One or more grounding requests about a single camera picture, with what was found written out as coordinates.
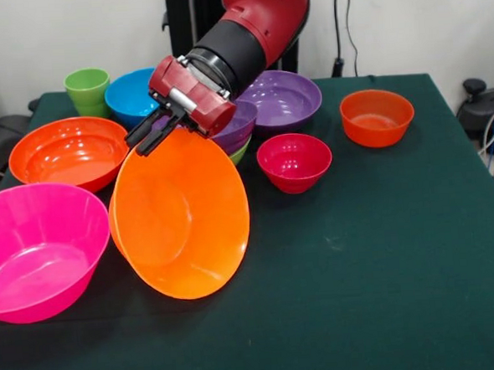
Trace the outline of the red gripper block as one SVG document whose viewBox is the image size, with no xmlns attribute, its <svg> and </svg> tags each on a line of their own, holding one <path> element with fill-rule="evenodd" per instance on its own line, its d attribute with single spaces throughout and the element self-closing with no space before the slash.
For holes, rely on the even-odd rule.
<svg viewBox="0 0 494 370">
<path fill-rule="evenodd" d="M 149 79 L 149 95 L 158 107 L 128 132 L 125 141 L 141 157 L 149 156 L 178 125 L 203 136 L 219 134 L 231 121 L 236 106 L 184 57 L 168 55 Z"/>
</svg>

